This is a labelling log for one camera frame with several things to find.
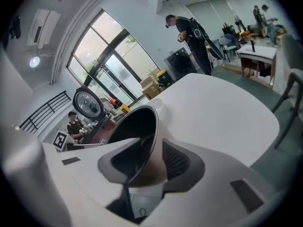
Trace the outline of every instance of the window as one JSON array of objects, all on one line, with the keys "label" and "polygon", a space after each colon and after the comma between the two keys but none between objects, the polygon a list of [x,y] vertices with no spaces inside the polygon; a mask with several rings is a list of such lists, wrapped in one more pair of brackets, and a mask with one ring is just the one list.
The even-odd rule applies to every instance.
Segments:
[{"label": "window", "polygon": [[123,30],[123,27],[105,12],[96,20],[92,27],[108,43],[110,43]]},{"label": "window", "polygon": [[99,98],[119,99],[128,106],[144,97],[140,81],[158,68],[136,40],[104,11],[88,25],[67,67]]},{"label": "window", "polygon": [[127,62],[141,80],[145,79],[156,68],[156,64],[146,51],[129,35],[117,47],[118,54]]},{"label": "window", "polygon": [[90,28],[80,42],[75,55],[90,70],[106,47],[107,44]]}]

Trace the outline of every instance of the tree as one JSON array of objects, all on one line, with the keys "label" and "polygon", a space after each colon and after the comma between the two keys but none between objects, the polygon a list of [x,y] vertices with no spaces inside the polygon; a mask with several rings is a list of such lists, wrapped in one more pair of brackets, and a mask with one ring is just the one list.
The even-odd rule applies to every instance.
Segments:
[{"label": "tree", "polygon": [[[87,68],[88,71],[90,71],[92,69],[92,67],[93,67],[93,65],[95,64],[96,61],[97,61],[97,58],[94,59],[91,63],[87,64],[86,68]],[[99,79],[101,77],[101,75],[102,75],[102,73],[99,73],[97,75],[97,78]],[[86,78],[88,76],[88,73],[86,71],[84,71],[83,76],[84,76],[84,78]],[[89,85],[92,87],[92,86],[96,86],[98,84],[96,83],[95,80],[92,80]]]},{"label": "tree", "polygon": [[126,43],[131,44],[131,43],[134,43],[134,42],[136,42],[136,40],[134,39],[134,37],[132,37],[131,35],[129,35],[127,37]]}]

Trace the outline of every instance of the white desk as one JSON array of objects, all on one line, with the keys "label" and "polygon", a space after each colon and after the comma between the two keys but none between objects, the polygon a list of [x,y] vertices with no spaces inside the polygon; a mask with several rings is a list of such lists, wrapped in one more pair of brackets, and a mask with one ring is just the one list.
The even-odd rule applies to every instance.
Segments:
[{"label": "white desk", "polygon": [[155,98],[176,140],[217,150],[251,166],[273,144],[279,123],[253,95],[222,79],[188,74]]},{"label": "white desk", "polygon": [[276,73],[276,48],[255,45],[255,52],[253,52],[251,45],[245,45],[237,50],[237,53],[240,56],[242,76],[244,76],[245,68],[256,70],[255,77],[257,77],[259,69],[264,69],[265,64],[271,65],[268,87],[272,88],[274,84],[272,79]]}]

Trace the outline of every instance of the black cap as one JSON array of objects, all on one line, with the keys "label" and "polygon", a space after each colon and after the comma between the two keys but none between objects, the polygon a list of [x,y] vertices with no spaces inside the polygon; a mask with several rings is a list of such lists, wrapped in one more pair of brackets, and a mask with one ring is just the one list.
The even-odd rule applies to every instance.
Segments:
[{"label": "black cap", "polygon": [[68,117],[70,117],[71,115],[77,115],[77,113],[74,112],[74,111],[70,111],[70,112],[68,113]]}]

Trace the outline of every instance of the seated person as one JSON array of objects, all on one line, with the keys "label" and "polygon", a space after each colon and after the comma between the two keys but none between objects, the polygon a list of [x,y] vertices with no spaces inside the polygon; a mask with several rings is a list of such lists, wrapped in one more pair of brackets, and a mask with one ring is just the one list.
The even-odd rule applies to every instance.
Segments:
[{"label": "seated person", "polygon": [[82,128],[88,130],[89,126],[83,125],[80,120],[77,120],[77,113],[74,111],[70,111],[68,113],[68,117],[70,121],[67,124],[67,131],[69,135],[74,140],[81,140],[83,138],[83,134],[79,133]]}]

